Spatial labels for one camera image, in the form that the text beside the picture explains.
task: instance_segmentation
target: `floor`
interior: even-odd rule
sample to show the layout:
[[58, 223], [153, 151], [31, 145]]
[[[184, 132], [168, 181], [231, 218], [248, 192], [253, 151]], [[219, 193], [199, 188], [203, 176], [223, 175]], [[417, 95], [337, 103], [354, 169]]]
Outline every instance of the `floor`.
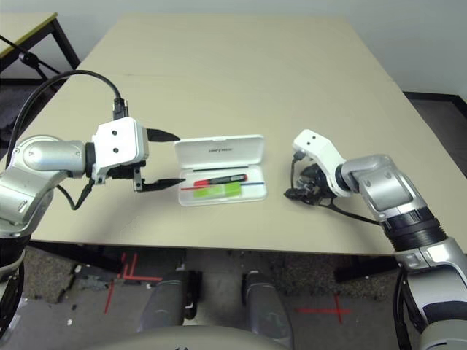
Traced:
[[[30, 88], [24, 87], [2, 88], [0, 127], [11, 124], [30, 92]], [[467, 119], [449, 102], [411, 102], [467, 176]], [[0, 136], [5, 140], [8, 133], [3, 131]], [[198, 314], [186, 324], [246, 329], [240, 295], [242, 274], [260, 269], [275, 279], [282, 293], [293, 325], [296, 349], [397, 348], [390, 298], [393, 275], [339, 286], [332, 281], [332, 270], [342, 258], [338, 256], [283, 254], [278, 257], [260, 252], [140, 249], [127, 252], [129, 262], [135, 253], [140, 256], [135, 270], [137, 275], [163, 276], [181, 261], [187, 269], [203, 271]], [[278, 258], [282, 259], [281, 263], [274, 265], [272, 262]], [[29, 297], [23, 298], [12, 332], [0, 342], [0, 348], [82, 349], [98, 341], [136, 332], [153, 284], [124, 281], [86, 266], [81, 267], [73, 282], [74, 274], [70, 275], [70, 270], [74, 264], [57, 263], [46, 254], [38, 254], [35, 259], [39, 262], [35, 267], [30, 264], [30, 277], [26, 280], [25, 296]], [[63, 277], [54, 281], [58, 270]], [[41, 289], [44, 285], [55, 293], [45, 293]], [[304, 309], [314, 312], [304, 313]], [[332, 312], [316, 312], [321, 309]], [[413, 329], [411, 336], [417, 348], [418, 336]]]
[[[252, 268], [268, 273], [264, 254], [190, 249], [185, 268], [203, 271], [198, 314], [194, 320], [185, 321], [185, 325], [216, 324], [247, 329], [240, 293], [242, 274]], [[139, 268], [136, 274], [142, 274]], [[18, 311], [20, 319], [7, 341], [7, 349], [83, 349], [96, 342], [132, 334], [153, 290], [148, 283], [125, 284], [117, 279], [109, 299], [109, 289], [80, 289], [79, 285], [75, 282], [59, 304], [28, 299]], [[290, 315], [297, 350], [397, 347], [390, 298], [375, 301], [368, 297], [307, 293], [283, 295], [282, 299]], [[316, 313], [323, 309], [335, 313]], [[416, 346], [417, 334], [414, 330], [411, 334]]]

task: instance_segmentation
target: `beige tabletop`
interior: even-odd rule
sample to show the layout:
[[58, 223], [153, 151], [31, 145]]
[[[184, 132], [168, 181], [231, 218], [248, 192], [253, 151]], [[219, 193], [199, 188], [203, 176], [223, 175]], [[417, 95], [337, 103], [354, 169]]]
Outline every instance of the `beige tabletop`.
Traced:
[[[341, 154], [393, 157], [444, 229], [467, 249], [466, 179], [398, 86], [340, 19], [249, 15], [126, 15], [80, 65], [109, 77], [131, 116], [181, 138], [259, 133], [264, 201], [182, 207], [177, 188], [134, 193], [129, 180], [95, 187], [78, 211], [56, 191], [33, 234], [43, 241], [389, 254], [383, 232], [289, 201], [293, 139], [310, 128]], [[26, 135], [89, 141], [111, 120], [113, 95], [72, 77]], [[148, 182], [178, 176], [172, 144], [151, 144]], [[76, 199], [86, 179], [63, 185]], [[358, 195], [336, 203], [370, 217]]]
[[[31, 35], [57, 17], [57, 12], [11, 13], [0, 12], [0, 35], [20, 45]], [[0, 58], [13, 50], [0, 40]]]

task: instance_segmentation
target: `gray carpet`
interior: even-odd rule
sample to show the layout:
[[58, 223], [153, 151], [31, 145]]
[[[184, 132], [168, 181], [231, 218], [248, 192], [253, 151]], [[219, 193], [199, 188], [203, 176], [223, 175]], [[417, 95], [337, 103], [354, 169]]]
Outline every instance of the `gray carpet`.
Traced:
[[[37, 86], [30, 85], [2, 85], [0, 81], [0, 158], [6, 154], [11, 131], [21, 107], [36, 88]], [[48, 90], [37, 99], [25, 119], [23, 130], [34, 120], [53, 95], [54, 92]]]
[[28, 247], [24, 259], [25, 282], [23, 296], [59, 303], [63, 292], [73, 282], [75, 263]]
[[381, 301], [394, 292], [396, 271], [337, 283], [333, 273], [352, 266], [350, 256], [269, 253], [268, 259], [274, 286], [287, 296], [339, 294]]

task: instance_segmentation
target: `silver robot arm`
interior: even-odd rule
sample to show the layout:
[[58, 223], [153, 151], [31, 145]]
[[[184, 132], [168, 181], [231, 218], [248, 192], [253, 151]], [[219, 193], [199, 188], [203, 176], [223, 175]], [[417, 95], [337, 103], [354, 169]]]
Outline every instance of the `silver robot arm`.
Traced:
[[316, 161], [329, 193], [360, 193], [381, 225], [405, 271], [401, 292], [412, 323], [422, 332], [420, 348], [467, 347], [467, 258], [409, 178], [387, 155], [345, 160], [311, 130], [303, 131], [293, 147], [301, 158]]
[[72, 209], [80, 207], [92, 186], [106, 179], [132, 179], [136, 192], [163, 190], [184, 179], [162, 179], [146, 184], [141, 168], [149, 156], [149, 141], [177, 141], [165, 131], [146, 129], [131, 117], [98, 127], [92, 142], [61, 141], [32, 136], [14, 148], [8, 168], [0, 174], [0, 337], [19, 300], [21, 263], [31, 234], [66, 178], [90, 178]]

